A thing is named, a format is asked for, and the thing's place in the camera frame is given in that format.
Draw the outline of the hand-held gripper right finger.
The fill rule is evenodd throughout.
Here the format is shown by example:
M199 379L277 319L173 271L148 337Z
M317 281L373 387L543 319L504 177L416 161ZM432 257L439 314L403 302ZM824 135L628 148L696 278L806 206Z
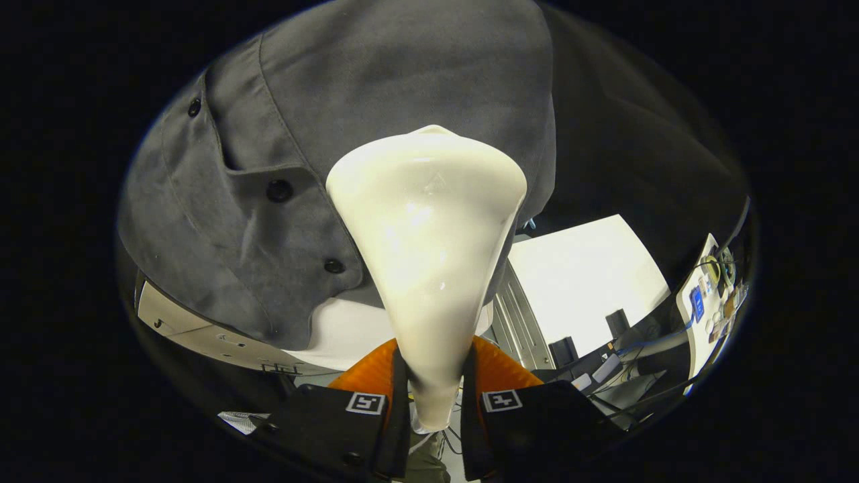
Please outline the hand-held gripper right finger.
M473 337L462 369L467 480L558 482L625 438L571 382L541 381L482 337Z

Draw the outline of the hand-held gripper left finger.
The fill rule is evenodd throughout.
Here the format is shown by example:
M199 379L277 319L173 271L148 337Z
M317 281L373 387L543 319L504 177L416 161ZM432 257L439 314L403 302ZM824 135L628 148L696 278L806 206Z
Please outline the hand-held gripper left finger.
M258 442L319 482L389 482L410 455L410 374L395 339L326 387L304 384L258 422Z

